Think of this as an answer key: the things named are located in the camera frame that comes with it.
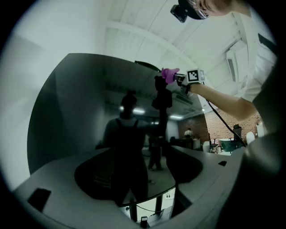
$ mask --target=brick wall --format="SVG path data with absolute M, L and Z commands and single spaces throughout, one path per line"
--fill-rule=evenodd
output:
M 194 136 L 201 139 L 201 143 L 209 140 L 205 116 L 198 115 L 178 122 L 179 138 L 184 138 L 185 131 L 191 128 Z
M 248 132 L 253 132 L 255 135 L 257 133 L 256 125 L 262 120 L 258 113 L 254 114 L 245 121 L 239 122 L 220 109 L 217 109 L 217 112 L 231 129 L 233 129 L 235 124 L 239 124 L 239 126 L 241 126 L 241 137 L 245 142 L 246 134 Z M 208 133 L 210 133 L 211 139 L 233 138 L 233 134 L 227 129 L 227 127 L 213 111 L 206 113 L 205 115 L 202 114 L 179 121 L 178 130 L 180 138 L 184 138 L 184 133 L 189 127 L 192 129 L 194 136 L 198 136 L 201 139 L 201 143 L 209 140 Z
M 256 125 L 259 121 L 262 121 L 258 113 L 254 114 L 252 117 L 239 122 L 232 116 L 223 112 L 220 109 L 217 109 L 219 115 L 224 119 L 228 126 L 233 129 L 235 124 L 239 124 L 242 128 L 241 137 L 246 142 L 246 134 L 248 132 L 253 132 L 254 135 L 257 133 Z M 222 123 L 219 117 L 212 111 L 205 114 L 206 124 L 208 131 L 210 133 L 211 139 L 220 139 L 220 138 L 233 138 L 233 134 L 227 129 L 227 127 Z

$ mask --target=white ceiling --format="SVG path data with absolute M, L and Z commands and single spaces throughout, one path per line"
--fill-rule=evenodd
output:
M 177 0 L 114 1 L 105 29 L 104 54 L 132 62 L 147 62 L 160 69 L 180 68 L 180 73 L 201 68 L 206 73 L 206 85 L 236 95 L 237 84 L 232 81 L 226 61 L 228 49 L 241 39 L 234 15 L 207 20 L 188 18 L 180 23 L 170 13 L 174 4 Z M 136 74 L 128 81 L 135 86 L 138 83 Z M 153 86 L 154 78 L 149 81 Z M 121 83 L 124 85 L 126 80 L 122 79 Z M 172 84 L 168 89 L 179 88 Z M 154 92 L 151 87 L 145 90 Z M 173 112 L 180 113 L 179 107 L 174 107 Z

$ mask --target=purple glove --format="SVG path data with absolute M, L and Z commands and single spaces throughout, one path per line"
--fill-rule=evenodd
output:
M 174 80 L 174 75 L 179 71 L 179 68 L 175 69 L 169 69 L 169 68 L 162 68 L 162 78 L 166 80 L 167 84 L 173 83 Z

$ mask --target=cable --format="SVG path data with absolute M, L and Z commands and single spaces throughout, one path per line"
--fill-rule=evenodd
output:
M 161 210 L 161 211 L 152 211 L 152 210 L 148 210 L 148 209 L 145 209 L 145 208 L 142 208 L 142 209 L 144 209 L 146 211 L 150 211 L 150 212 L 163 212 L 165 210 L 165 208 L 163 210 Z
M 244 147 L 246 147 L 246 144 L 242 141 L 241 137 L 228 126 L 228 124 L 223 120 L 223 118 L 219 115 L 219 113 L 212 107 L 212 105 L 210 104 L 210 102 L 207 99 L 206 99 L 206 101 L 210 105 L 210 107 L 213 109 L 213 111 L 216 113 L 216 115 L 220 118 L 220 120 L 222 120 L 223 124 L 230 130 L 231 133 L 233 133 L 235 136 L 237 136 L 237 138 L 240 140 L 242 145 Z

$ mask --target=ceiling light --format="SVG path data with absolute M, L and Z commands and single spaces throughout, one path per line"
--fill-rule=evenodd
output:
M 183 116 L 181 116 L 181 115 L 171 115 L 171 116 L 170 116 L 170 118 L 171 118 L 171 119 L 177 119 L 177 120 L 180 120 L 180 119 L 182 119 L 182 118 L 183 118 Z
M 143 115 L 145 113 L 145 111 L 143 109 L 134 108 L 133 113 L 137 114 L 137 115 Z

